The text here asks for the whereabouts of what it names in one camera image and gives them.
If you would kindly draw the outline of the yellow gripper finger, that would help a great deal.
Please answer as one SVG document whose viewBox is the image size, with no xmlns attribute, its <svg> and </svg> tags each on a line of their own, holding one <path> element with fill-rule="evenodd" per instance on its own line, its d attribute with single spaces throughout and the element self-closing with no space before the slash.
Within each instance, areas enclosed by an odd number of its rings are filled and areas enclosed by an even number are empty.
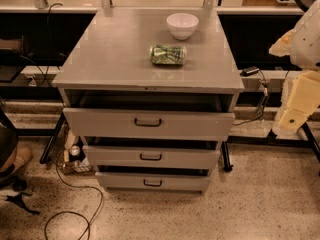
<svg viewBox="0 0 320 240">
<path fill-rule="evenodd" d="M 320 106 L 320 73 L 302 71 L 296 77 L 288 77 L 281 100 L 279 126 L 297 131 Z"/>
<path fill-rule="evenodd" d="M 292 37 L 294 30 L 291 29 L 282 35 L 274 44 L 269 48 L 269 53 L 277 57 L 288 56 L 292 53 Z"/>
</svg>

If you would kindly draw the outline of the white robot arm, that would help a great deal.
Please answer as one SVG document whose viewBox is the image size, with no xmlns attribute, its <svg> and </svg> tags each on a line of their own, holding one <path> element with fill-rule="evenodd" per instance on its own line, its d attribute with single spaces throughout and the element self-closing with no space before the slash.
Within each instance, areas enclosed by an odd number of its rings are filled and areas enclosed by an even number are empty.
<svg viewBox="0 0 320 240">
<path fill-rule="evenodd" d="M 320 0 L 316 0 L 293 29 L 269 48 L 302 69 L 284 83 L 282 105 L 276 116 L 280 129 L 297 131 L 320 105 Z"/>
</svg>

